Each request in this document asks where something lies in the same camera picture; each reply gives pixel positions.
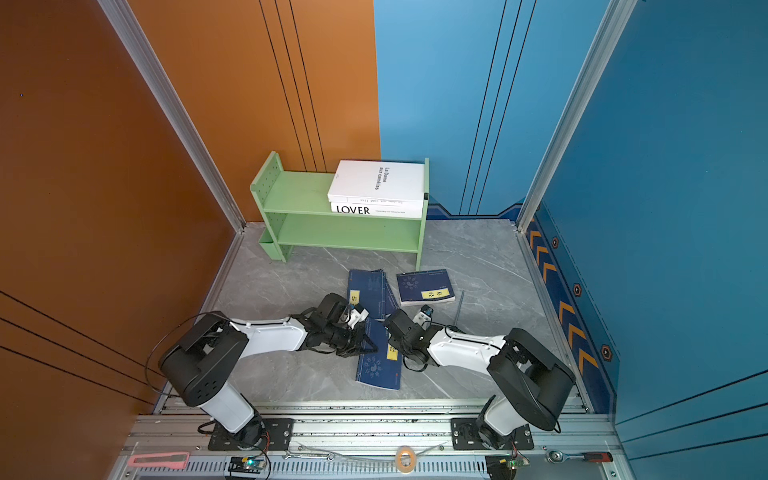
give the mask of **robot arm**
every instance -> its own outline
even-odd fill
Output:
[[[500,449],[511,432],[531,423],[552,430],[574,385],[563,362],[522,329],[506,336],[473,336],[430,325],[425,306],[411,320],[402,310],[384,321],[389,344],[426,365],[460,366],[490,375],[504,397],[491,397],[476,421],[483,442]],[[188,406],[216,419],[243,448],[256,445],[263,420],[227,379],[243,357],[309,349],[338,356],[374,353],[365,334],[368,313],[331,293],[317,308],[280,320],[243,323],[222,313],[204,316],[161,358],[159,367]],[[319,351],[326,344],[333,351]],[[521,369],[530,366],[523,372]]]
[[[221,312],[195,323],[161,357],[159,367],[188,406],[200,407],[243,447],[255,445],[264,429],[258,412],[227,380],[238,360],[259,353],[312,350],[321,344],[338,356],[377,351],[365,334],[368,312],[330,293],[317,308],[279,320],[241,322]]]
[[[404,356],[425,364],[460,366],[490,375],[504,397],[491,397],[475,425],[483,442],[499,449],[517,427],[531,423],[554,430],[575,384],[573,372],[523,329],[506,336],[474,336],[448,327],[423,328],[431,308],[411,320],[397,310],[385,320],[389,344]]]

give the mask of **green bookshelf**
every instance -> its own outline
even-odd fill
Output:
[[[335,214],[327,197],[332,181],[333,174],[286,172],[277,152],[270,154],[250,185],[266,224],[259,240],[266,254],[287,262],[295,245],[409,252],[416,254],[418,270],[429,201],[420,219]],[[429,159],[424,191],[429,193]]]

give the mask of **wrench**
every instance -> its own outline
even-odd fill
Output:
[[[550,463],[562,463],[573,458],[574,460],[584,460],[585,462],[602,463],[614,461],[614,456],[609,452],[587,452],[580,455],[569,455],[559,450],[551,450],[547,454],[547,461]]]
[[[283,455],[284,459],[288,458],[319,458],[322,460],[333,460],[336,456],[333,453],[293,453],[293,452],[286,452],[285,455]]]

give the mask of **blue notebook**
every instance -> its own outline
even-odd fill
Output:
[[[378,320],[366,320],[366,333],[379,347],[376,353],[365,353],[357,360],[358,382],[380,389],[400,390],[400,353],[387,344],[389,334]]]
[[[368,310],[368,318],[374,320],[384,320],[397,310],[395,294],[384,270],[350,270],[346,298]]]
[[[356,380],[382,389],[400,390],[402,359],[389,346],[389,334],[381,323],[397,310],[397,300],[384,270],[350,270],[346,298],[368,310],[366,334],[379,349],[358,358]]]
[[[397,288],[403,306],[442,303],[455,300],[453,285],[446,269],[398,273]]]

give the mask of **tape roll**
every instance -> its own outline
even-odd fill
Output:
[[[404,455],[410,457],[411,463],[409,465],[402,464],[402,457]],[[401,449],[397,451],[397,455],[395,455],[395,468],[397,468],[400,473],[413,472],[416,468],[416,452],[414,452],[411,447],[401,447]]]

